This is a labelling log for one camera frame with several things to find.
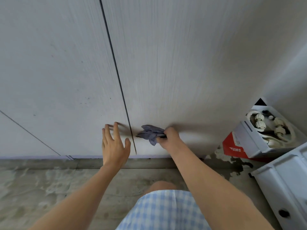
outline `gingham clothing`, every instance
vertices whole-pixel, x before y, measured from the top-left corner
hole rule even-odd
[[[141,197],[117,230],[211,230],[192,194],[183,190],[158,190]]]

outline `forearm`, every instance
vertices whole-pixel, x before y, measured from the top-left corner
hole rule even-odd
[[[169,153],[213,230],[273,229],[244,193],[205,165],[183,142]]]
[[[86,184],[39,219],[30,230],[87,229],[118,170],[115,166],[104,165]]]

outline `open box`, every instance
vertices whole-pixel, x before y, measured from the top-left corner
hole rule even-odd
[[[286,119],[271,106],[253,106],[252,110],[259,112],[268,110],[275,117]],[[261,135],[259,135],[258,131],[255,129],[252,123],[248,121],[248,119],[241,121],[239,125],[234,129],[234,132],[249,158],[278,157],[307,142],[307,137],[293,124],[291,124],[291,126],[295,131],[296,140],[284,148],[270,148],[262,139]]]

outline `cloth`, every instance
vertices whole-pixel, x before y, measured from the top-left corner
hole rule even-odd
[[[157,190],[141,197],[117,230],[211,230],[192,194],[183,190]]]
[[[140,133],[136,135],[136,137],[148,139],[151,145],[155,146],[157,143],[157,137],[166,138],[164,134],[164,129],[155,127],[152,125],[143,125],[142,128],[144,129]]]

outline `person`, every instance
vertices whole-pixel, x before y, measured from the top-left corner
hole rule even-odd
[[[177,190],[168,182],[154,183],[117,229],[273,230],[253,202],[198,159],[174,128],[167,128],[165,134],[167,138],[157,138],[157,142],[171,155],[190,191]],[[106,188],[130,154],[131,143],[127,138],[123,146],[117,123],[113,136],[106,124],[102,129],[101,169],[31,230],[89,227]]]

